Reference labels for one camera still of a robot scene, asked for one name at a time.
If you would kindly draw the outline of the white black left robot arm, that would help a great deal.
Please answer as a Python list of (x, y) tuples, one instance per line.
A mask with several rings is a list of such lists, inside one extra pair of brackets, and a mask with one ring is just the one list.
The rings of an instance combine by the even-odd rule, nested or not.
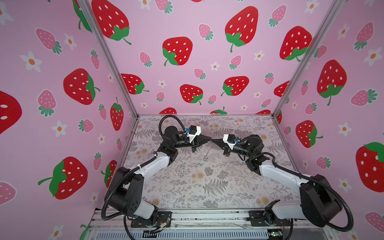
[(115, 172), (102, 207), (104, 221), (123, 215), (140, 217), (153, 225), (158, 218), (158, 208), (142, 199), (145, 182), (176, 160), (178, 148), (190, 147), (195, 151), (213, 139), (202, 135), (199, 126), (182, 132), (170, 126), (161, 132), (161, 137), (163, 141), (150, 160), (132, 169), (121, 167)]

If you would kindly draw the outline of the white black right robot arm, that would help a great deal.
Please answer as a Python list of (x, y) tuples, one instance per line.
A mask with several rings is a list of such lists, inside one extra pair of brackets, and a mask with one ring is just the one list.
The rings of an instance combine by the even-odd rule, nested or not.
[(317, 227), (330, 225), (330, 221), (345, 208), (345, 202), (321, 176), (303, 175), (284, 168), (276, 162), (272, 153), (264, 151), (264, 144), (258, 135), (243, 140), (234, 135), (213, 139), (225, 156), (237, 154), (252, 172), (275, 180), (296, 192), (298, 201), (275, 200), (265, 207), (264, 220), (269, 225), (279, 220), (307, 220)]

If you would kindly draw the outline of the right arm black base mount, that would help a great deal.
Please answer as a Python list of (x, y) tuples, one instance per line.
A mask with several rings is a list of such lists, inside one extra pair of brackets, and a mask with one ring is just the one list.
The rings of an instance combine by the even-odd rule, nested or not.
[(252, 227), (289, 227), (291, 222), (287, 219), (278, 219), (269, 211), (249, 211), (248, 220)]

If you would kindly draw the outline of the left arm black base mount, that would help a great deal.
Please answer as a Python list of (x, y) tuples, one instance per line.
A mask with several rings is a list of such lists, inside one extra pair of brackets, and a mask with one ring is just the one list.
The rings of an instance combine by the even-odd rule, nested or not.
[(168, 228), (171, 226), (172, 212), (160, 211), (149, 220), (137, 217), (131, 221), (131, 228)]

